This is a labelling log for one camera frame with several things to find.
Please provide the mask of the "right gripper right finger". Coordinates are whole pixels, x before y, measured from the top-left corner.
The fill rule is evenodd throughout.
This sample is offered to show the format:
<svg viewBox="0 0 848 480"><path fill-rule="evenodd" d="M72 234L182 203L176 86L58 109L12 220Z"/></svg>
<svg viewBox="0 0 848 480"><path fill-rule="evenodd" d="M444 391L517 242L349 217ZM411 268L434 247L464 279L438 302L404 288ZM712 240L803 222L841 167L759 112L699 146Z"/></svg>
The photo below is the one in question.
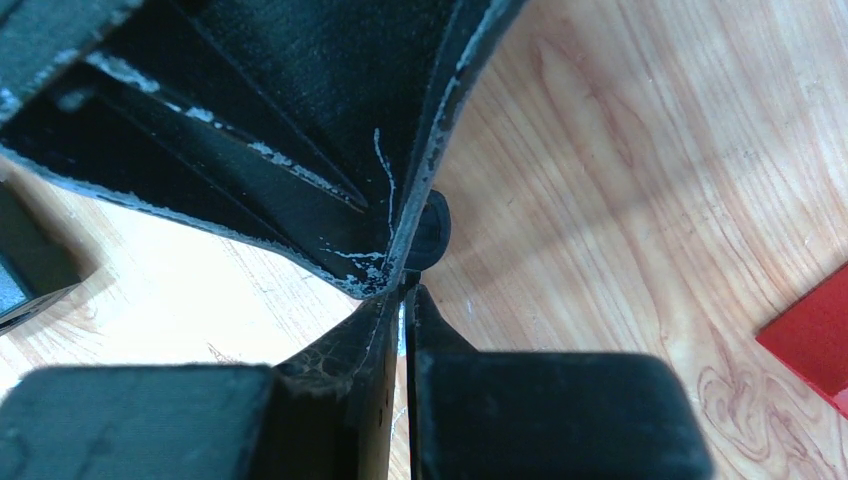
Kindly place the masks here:
<svg viewBox="0 0 848 480"><path fill-rule="evenodd" d="M709 479L673 370L645 354L485 351L424 286L404 301L416 479Z"/></svg>

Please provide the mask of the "black headed key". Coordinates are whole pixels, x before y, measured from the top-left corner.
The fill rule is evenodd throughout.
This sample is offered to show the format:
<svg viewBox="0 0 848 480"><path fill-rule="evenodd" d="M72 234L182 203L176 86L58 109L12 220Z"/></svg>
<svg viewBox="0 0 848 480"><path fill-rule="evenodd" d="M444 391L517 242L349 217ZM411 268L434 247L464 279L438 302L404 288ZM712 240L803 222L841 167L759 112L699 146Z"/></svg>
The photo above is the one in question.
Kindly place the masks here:
<svg viewBox="0 0 848 480"><path fill-rule="evenodd" d="M423 272L434 266L447 251L451 231L447 199L441 192L431 190L419 218L404 269Z"/></svg>

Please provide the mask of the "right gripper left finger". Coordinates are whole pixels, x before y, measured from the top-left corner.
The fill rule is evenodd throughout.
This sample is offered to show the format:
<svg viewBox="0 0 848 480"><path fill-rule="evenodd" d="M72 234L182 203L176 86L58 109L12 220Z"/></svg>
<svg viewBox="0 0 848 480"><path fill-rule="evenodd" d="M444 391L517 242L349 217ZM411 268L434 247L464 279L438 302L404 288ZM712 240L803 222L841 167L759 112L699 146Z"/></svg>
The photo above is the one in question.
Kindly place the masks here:
<svg viewBox="0 0 848 480"><path fill-rule="evenodd" d="M396 294L276 365L43 368L1 406L5 479L383 479Z"/></svg>

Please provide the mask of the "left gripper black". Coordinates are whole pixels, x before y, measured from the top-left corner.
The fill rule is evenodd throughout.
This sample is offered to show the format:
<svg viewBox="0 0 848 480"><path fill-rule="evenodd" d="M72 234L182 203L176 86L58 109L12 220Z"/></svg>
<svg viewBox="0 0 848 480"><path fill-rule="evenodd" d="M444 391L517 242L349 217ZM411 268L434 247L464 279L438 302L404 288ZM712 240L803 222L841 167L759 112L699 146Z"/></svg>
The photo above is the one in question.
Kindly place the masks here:
<svg viewBox="0 0 848 480"><path fill-rule="evenodd" d="M77 256L52 218L8 182L1 184L1 333L68 295L83 280Z"/></svg>

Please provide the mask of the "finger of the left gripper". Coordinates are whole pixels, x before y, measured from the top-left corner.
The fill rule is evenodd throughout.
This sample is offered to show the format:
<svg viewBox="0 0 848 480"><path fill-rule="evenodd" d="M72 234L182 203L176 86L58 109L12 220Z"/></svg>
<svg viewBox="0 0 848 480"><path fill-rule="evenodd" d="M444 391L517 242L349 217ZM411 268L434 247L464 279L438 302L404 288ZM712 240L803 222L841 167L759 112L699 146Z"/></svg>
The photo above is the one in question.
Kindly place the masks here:
<svg viewBox="0 0 848 480"><path fill-rule="evenodd" d="M81 195L396 288L519 1L5 1L1 150Z"/></svg>

